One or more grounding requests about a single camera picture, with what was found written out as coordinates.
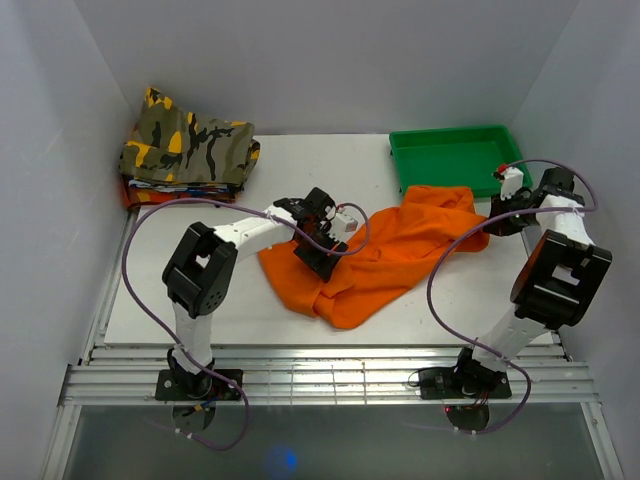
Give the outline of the orange trousers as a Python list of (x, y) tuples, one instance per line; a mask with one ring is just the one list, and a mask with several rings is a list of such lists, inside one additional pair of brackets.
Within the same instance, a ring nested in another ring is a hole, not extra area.
[(399, 206), (370, 218), (367, 245), (342, 257), (327, 282), (294, 254), (293, 241), (259, 252), (258, 259), (287, 309), (349, 330), (413, 289), (454, 240), (484, 220), (467, 187), (412, 186)]

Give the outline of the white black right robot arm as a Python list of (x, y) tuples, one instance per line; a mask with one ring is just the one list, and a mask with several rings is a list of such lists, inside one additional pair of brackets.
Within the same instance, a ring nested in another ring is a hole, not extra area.
[(465, 347), (459, 354), (451, 382), (464, 397), (505, 383), (506, 362), (539, 336), (578, 324), (612, 263), (611, 252), (587, 234), (585, 200), (569, 170), (545, 170), (534, 190), (516, 167), (501, 166), (494, 176), (501, 190), (491, 198), (490, 216), (498, 221), (484, 231), (509, 236), (538, 226), (542, 235), (514, 282), (512, 306), (479, 339), (490, 349)]

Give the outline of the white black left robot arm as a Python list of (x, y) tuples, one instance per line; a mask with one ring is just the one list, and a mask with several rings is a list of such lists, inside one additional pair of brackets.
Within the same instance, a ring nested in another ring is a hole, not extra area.
[(224, 301), (237, 263), (276, 244), (294, 242), (294, 255), (328, 281), (358, 222), (314, 188), (304, 198), (274, 201), (257, 216), (210, 228), (191, 224), (162, 274), (176, 320), (177, 345), (168, 354), (173, 381), (190, 399), (205, 397), (213, 365), (213, 312)]

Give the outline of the stack of folded trousers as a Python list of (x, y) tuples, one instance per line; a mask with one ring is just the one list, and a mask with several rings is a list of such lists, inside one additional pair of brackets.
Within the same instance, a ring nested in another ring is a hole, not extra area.
[(148, 184), (127, 176), (122, 177), (121, 188), (123, 203), (127, 209), (158, 205), (171, 200), (184, 198), (204, 198), (225, 203), (234, 203), (241, 191), (241, 187), (235, 186), (179, 187)]

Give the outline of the camouflage folded trousers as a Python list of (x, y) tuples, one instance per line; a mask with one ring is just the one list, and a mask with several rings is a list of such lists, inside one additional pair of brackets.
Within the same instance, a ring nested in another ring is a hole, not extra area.
[(261, 151), (250, 122), (228, 121), (179, 107), (149, 87), (119, 157), (121, 175), (169, 189), (241, 188)]

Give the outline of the green plastic tray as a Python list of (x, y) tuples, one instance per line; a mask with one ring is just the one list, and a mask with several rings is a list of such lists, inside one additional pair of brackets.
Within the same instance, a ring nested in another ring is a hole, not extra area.
[(389, 134), (400, 191), (411, 186), (468, 187), (477, 199), (500, 192), (494, 172), (522, 158), (503, 125), (456, 127)]

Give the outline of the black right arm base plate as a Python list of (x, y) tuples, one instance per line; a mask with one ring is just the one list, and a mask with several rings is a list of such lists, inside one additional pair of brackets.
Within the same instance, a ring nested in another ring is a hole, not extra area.
[(509, 399), (512, 391), (504, 372), (481, 370), (473, 373), (458, 367), (432, 367), (418, 371), (423, 400)]

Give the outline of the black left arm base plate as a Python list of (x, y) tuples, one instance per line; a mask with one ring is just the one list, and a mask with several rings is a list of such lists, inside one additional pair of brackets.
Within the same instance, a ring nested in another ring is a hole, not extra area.
[(220, 378), (212, 378), (205, 373), (182, 375), (166, 369), (158, 375), (154, 399), (200, 403), (207, 400), (237, 401), (241, 399), (241, 394), (236, 387)]

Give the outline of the aluminium table frame rail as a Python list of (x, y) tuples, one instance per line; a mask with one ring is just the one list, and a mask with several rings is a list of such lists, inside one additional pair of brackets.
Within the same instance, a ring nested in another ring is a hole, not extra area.
[[(218, 368), (241, 369), (253, 405), (409, 405), (420, 401), (410, 387), (415, 371), (454, 364), (457, 347), (221, 348)], [(165, 351), (156, 347), (98, 346), (68, 369), (63, 406), (152, 405)], [(526, 348), (508, 374), (511, 402), (532, 380), (532, 403), (588, 403), (599, 399), (589, 367), (565, 358), (557, 344)]]

